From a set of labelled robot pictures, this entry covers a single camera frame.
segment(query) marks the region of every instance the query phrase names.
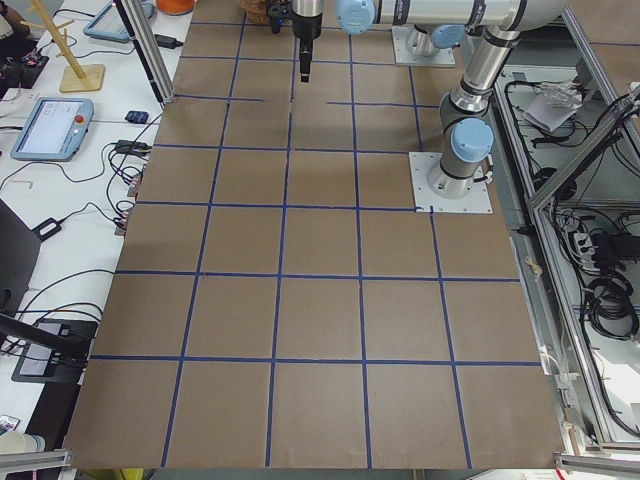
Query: tablet screen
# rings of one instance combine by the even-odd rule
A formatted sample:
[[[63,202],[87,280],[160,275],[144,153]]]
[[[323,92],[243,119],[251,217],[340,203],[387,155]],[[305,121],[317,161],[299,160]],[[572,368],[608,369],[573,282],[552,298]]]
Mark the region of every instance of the tablet screen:
[[[82,102],[74,101],[43,102],[18,151],[34,154],[60,153],[81,106]]]

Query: metal bracket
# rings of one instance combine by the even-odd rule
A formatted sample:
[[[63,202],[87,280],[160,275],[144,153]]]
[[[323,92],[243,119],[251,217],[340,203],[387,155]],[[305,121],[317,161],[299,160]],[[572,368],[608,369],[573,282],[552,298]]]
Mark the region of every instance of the metal bracket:
[[[430,57],[415,56],[407,49],[407,39],[413,32],[413,27],[392,27],[393,51],[396,54],[396,64],[423,67],[453,68],[456,59],[453,50],[446,48]]]
[[[469,193],[459,200],[442,198],[431,189],[427,181],[427,174],[431,166],[440,161],[441,156],[441,153],[436,152],[409,153],[416,211],[427,213],[431,212],[431,210],[441,213],[493,213],[487,185],[484,182],[474,183]]]

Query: wooden base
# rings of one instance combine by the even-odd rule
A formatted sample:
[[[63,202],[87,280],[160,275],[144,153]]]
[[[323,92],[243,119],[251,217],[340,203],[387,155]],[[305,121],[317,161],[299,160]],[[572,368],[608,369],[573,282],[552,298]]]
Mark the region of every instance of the wooden base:
[[[71,67],[64,69],[64,75],[60,82],[60,93],[95,92],[102,88],[104,80],[104,65],[82,65],[87,74],[85,78],[78,78]]]

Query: white cup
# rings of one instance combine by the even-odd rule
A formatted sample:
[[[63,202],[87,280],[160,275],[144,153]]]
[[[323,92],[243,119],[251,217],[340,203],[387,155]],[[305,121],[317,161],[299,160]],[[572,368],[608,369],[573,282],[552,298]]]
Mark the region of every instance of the white cup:
[[[0,455],[44,451],[44,438],[19,432],[0,435]]]

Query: white desk surface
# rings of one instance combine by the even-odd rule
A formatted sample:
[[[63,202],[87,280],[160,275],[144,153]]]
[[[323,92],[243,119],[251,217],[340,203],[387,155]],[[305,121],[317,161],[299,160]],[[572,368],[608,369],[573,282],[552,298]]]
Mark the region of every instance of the white desk surface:
[[[66,0],[62,8],[98,13],[105,3],[105,0]],[[76,13],[61,12],[56,15],[55,21],[56,24],[61,24],[70,18],[75,20],[67,28],[68,34],[78,40],[78,43],[71,48],[76,56],[82,56],[96,50],[129,52],[133,49],[131,42],[123,44],[98,40],[84,35],[82,29],[90,21],[88,17]],[[170,16],[156,9],[155,14],[149,20],[149,24],[154,33],[169,35],[184,41],[190,21],[190,14]],[[47,32],[42,36],[39,44],[46,45],[50,40],[51,36]],[[59,51],[55,44],[43,49],[42,53],[49,56],[49,63],[38,78],[34,88],[22,90],[18,98],[13,101],[1,102],[0,117],[26,118],[31,113],[36,100],[40,97],[90,98],[96,110],[94,121],[124,121],[124,117],[129,110],[147,111],[150,118],[155,118],[161,112],[160,106],[149,86],[138,54],[135,51],[130,55],[96,53],[87,58],[79,59],[78,62],[81,65],[104,64],[106,72],[101,90],[78,94],[61,94],[59,91],[60,79],[65,67],[68,65],[64,57],[56,58]],[[174,50],[160,49],[167,71],[172,78],[178,66],[180,51],[180,48]],[[17,93],[16,89],[10,89],[5,98],[13,98]]]
[[[62,8],[97,13],[104,4],[104,0],[67,0]],[[87,20],[73,13],[58,14],[56,23],[62,23],[62,20],[71,17],[77,20],[69,27],[69,35],[78,40],[78,44],[73,48],[77,55],[93,50],[128,51],[133,48],[131,43],[119,44],[86,37],[82,33],[82,28]],[[190,20],[191,15],[171,17],[156,12],[150,24],[154,33],[184,40]],[[49,40],[50,36],[47,33],[40,40],[40,45],[48,43]],[[173,77],[180,49],[161,49],[161,51],[167,69]],[[98,92],[73,95],[63,95],[58,91],[66,61],[62,57],[54,58],[57,52],[58,48],[55,45],[44,49],[44,53],[49,55],[51,60],[34,89],[22,90],[20,96],[14,101],[0,102],[0,126],[22,125],[35,101],[42,96],[74,96],[91,99],[94,102],[94,118],[80,150],[69,162],[60,163],[71,178],[83,179],[101,171],[100,154],[104,145],[119,139],[133,140],[144,128],[144,125],[133,125],[124,121],[128,110],[146,110],[150,118],[155,118],[161,109],[135,52],[127,56],[96,54],[84,59],[81,63],[106,65],[104,85]],[[16,90],[9,90],[5,98],[10,99],[15,93]],[[152,144],[156,132],[157,125],[151,126],[142,135],[140,141]],[[0,151],[3,152],[0,156],[0,182],[25,164],[10,157],[10,151],[18,133],[17,131],[0,132]],[[127,159],[127,164],[142,163],[133,157]],[[107,164],[103,175],[95,180],[77,184],[69,182],[55,166],[33,164],[4,185],[0,190],[0,198],[31,228],[49,217],[60,219],[68,213],[81,209],[87,202],[93,202],[103,208],[107,214],[112,214],[106,197],[107,183],[112,175],[113,172]],[[117,202],[126,198],[127,187],[120,179],[116,179],[110,192],[112,200]],[[67,275],[89,269],[113,271],[123,243],[122,237],[114,235],[114,228],[114,225],[93,207],[67,220],[60,233],[42,244],[30,289],[22,305],[26,305],[40,289]],[[103,307],[110,285],[111,275],[109,274],[96,272],[82,275],[43,293],[31,308],[52,309],[67,303],[82,301]],[[70,314],[63,315],[65,318],[82,318]],[[43,385],[12,382],[11,374],[16,363],[16,357],[0,356],[0,414],[19,418],[21,423],[18,431],[24,431]]]

